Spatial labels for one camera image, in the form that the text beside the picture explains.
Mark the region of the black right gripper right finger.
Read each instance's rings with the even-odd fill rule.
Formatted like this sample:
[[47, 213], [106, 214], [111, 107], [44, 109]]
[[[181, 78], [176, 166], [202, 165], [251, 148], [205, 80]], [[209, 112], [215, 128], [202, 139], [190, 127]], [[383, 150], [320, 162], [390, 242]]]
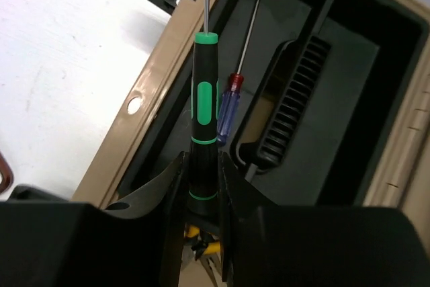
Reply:
[[229, 286], [428, 286], [409, 219], [384, 207], [279, 206], [218, 156], [222, 279]]

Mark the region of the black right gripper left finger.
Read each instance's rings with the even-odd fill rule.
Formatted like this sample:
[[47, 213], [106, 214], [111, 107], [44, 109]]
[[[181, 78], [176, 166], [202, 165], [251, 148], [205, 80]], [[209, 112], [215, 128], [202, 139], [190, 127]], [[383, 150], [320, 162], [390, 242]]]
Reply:
[[81, 202], [1, 204], [2, 286], [176, 286], [187, 153], [105, 210]]

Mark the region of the yellow black long-nose pliers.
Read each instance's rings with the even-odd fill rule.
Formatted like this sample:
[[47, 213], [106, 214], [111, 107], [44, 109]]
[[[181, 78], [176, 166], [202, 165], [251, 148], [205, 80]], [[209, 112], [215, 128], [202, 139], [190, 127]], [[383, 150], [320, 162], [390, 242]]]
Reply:
[[191, 262], [199, 262], [206, 272], [213, 286], [218, 286], [215, 273], [222, 277], [220, 260], [220, 240], [212, 233], [186, 224], [181, 256], [181, 271], [183, 272]]

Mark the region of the green black screwdriver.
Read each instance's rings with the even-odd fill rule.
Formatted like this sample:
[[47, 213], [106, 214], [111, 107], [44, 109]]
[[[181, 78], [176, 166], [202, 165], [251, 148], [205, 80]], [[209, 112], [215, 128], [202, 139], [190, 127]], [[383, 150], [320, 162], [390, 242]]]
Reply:
[[209, 31], [210, 0], [204, 0], [202, 31], [194, 38], [191, 76], [189, 209], [201, 216], [216, 212], [218, 148], [218, 35]]

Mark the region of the blue red screwdriver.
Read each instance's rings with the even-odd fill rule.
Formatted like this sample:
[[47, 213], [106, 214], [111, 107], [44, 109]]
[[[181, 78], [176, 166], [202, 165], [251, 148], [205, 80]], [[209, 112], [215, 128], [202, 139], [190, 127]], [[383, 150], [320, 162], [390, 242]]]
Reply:
[[247, 33], [241, 47], [241, 55], [239, 57], [239, 62], [237, 67], [228, 78], [228, 85], [226, 90], [221, 96], [221, 106], [218, 114], [218, 125], [217, 125], [217, 142], [219, 147], [223, 147], [230, 136], [232, 130], [232, 125], [234, 117], [237, 112], [237, 107], [239, 105], [239, 100], [241, 98], [241, 87], [244, 81], [242, 76], [243, 64], [245, 61], [247, 49], [253, 32], [253, 27], [255, 25], [255, 20], [257, 12], [259, 9], [259, 4], [261, 0], [255, 0], [252, 15], [249, 19], [247, 26]]

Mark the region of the tan plastic toolbox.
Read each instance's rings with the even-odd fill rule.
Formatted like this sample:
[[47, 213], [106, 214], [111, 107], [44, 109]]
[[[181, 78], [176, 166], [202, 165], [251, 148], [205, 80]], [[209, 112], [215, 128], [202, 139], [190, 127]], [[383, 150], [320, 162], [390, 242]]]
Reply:
[[171, 20], [73, 196], [58, 285], [176, 286], [190, 240], [229, 286], [428, 286], [398, 205], [429, 123], [429, 8], [149, 1]]

